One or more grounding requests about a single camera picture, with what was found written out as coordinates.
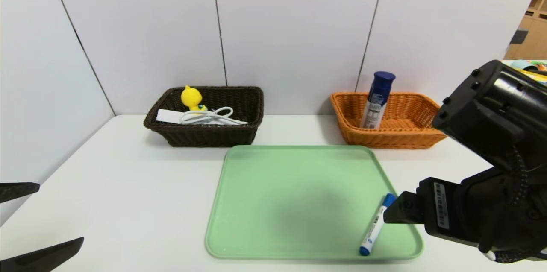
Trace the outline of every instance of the blue marker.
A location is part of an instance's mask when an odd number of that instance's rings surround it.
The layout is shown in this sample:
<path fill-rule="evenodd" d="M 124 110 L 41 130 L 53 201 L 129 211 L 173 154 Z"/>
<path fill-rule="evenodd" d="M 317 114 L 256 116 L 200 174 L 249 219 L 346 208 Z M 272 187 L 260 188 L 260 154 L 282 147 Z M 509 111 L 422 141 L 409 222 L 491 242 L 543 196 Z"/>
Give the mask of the blue marker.
<path fill-rule="evenodd" d="M 367 105 L 363 111 L 361 124 L 359 124 L 360 128 L 379 128 L 393 80 L 395 80 L 395 75 L 390 72 L 377 71 L 374 73 L 373 85 L 371 85 Z"/>
<path fill-rule="evenodd" d="M 395 199 L 396 197 L 393 194 L 388 193 L 385 196 L 383 203 L 378 210 L 378 214 L 376 215 L 376 218 L 374 218 L 373 225 L 359 248 L 359 253 L 361 253 L 361 255 L 369 256 L 371 254 L 374 243 L 378 238 L 379 231 L 383 226 L 383 212 L 395 201 Z"/>

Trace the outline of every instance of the brown wicker basket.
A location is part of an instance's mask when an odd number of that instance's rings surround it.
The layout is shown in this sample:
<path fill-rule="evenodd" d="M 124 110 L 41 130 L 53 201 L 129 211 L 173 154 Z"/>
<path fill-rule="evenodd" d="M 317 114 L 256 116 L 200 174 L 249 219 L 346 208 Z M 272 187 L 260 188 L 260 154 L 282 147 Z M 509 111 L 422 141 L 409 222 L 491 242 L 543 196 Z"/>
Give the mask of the brown wicker basket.
<path fill-rule="evenodd" d="M 416 93 L 391 93 L 378 129 L 359 128 L 368 93 L 334 93 L 330 97 L 338 126 L 348 144 L 371 148 L 430 148 L 446 136 L 431 126 L 439 106 Z"/>
<path fill-rule="evenodd" d="M 154 104 L 144 126 L 162 136 L 174 147 L 232 147 L 251 144 L 264 116 L 264 94 L 258 87 L 196 87 L 202 104 L 209 109 L 229 106 L 234 109 L 230 118 L 248 122 L 241 126 L 180 125 L 158 122 L 159 109 L 185 112 L 189 108 L 180 101 L 184 87 L 169 89 Z"/>

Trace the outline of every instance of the yellow duck figurine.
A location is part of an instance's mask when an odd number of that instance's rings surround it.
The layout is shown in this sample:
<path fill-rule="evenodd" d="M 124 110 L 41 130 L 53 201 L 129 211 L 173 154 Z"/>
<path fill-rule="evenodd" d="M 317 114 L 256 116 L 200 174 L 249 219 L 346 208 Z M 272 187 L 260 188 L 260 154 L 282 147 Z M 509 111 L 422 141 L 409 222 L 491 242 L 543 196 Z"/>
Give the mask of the yellow duck figurine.
<path fill-rule="evenodd" d="M 207 107 L 200 105 L 200 102 L 203 98 L 199 91 L 193 87 L 186 85 L 182 94 L 180 95 L 180 100 L 182 103 L 190 108 L 190 111 L 206 111 Z"/>

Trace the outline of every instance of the spray can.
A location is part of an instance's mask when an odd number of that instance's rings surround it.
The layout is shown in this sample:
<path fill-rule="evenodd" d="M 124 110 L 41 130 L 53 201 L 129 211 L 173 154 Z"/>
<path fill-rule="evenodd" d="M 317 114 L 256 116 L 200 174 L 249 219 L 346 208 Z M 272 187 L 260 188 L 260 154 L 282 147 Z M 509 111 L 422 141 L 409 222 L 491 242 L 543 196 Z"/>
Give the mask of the spray can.
<path fill-rule="evenodd" d="M 363 118 L 361 118 L 361 124 L 359 125 L 361 128 L 379 128 L 393 80 L 395 80 L 395 75 L 390 72 L 377 71 L 374 73 L 374 81 L 367 99 L 367 106 L 365 106 Z"/>

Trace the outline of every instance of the white wall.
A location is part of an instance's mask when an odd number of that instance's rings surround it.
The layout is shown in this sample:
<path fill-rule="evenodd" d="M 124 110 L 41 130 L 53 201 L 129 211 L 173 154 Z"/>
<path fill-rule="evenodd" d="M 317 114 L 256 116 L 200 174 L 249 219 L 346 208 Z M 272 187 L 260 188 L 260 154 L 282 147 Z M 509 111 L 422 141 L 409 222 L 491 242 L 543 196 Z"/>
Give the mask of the white wall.
<path fill-rule="evenodd" d="M 379 0 L 358 90 L 377 70 L 394 91 L 440 102 L 469 75 L 501 59 L 530 0 Z"/>
<path fill-rule="evenodd" d="M 0 178 L 43 183 L 113 113 L 60 0 L 1 9 Z M 1 221 L 25 199 L 3 203 Z"/>
<path fill-rule="evenodd" d="M 353 91 L 377 0 L 217 0 L 228 85 L 257 85 L 266 114 L 332 110 Z"/>
<path fill-rule="evenodd" d="M 215 0 L 63 0 L 116 114 L 168 88 L 226 85 Z"/>

